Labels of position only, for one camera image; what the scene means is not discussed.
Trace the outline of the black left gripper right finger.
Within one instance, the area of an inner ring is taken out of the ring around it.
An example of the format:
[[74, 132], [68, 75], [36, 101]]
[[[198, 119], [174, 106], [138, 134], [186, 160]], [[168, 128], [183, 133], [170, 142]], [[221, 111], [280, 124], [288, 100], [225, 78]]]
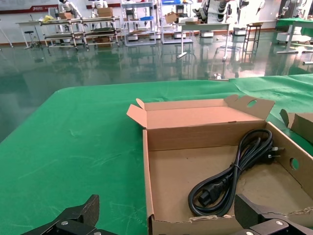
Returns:
[[235, 195], [234, 212], [242, 230], [237, 235], [311, 235], [312, 229], [290, 221], [273, 208], [252, 203], [242, 194]]

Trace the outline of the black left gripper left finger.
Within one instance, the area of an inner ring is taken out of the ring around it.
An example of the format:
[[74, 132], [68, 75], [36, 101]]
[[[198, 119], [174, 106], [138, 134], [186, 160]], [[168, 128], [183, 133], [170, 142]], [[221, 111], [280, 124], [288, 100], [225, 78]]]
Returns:
[[26, 232], [26, 235], [108, 235], [96, 228], [100, 198], [93, 194], [82, 205], [66, 208], [53, 221]]

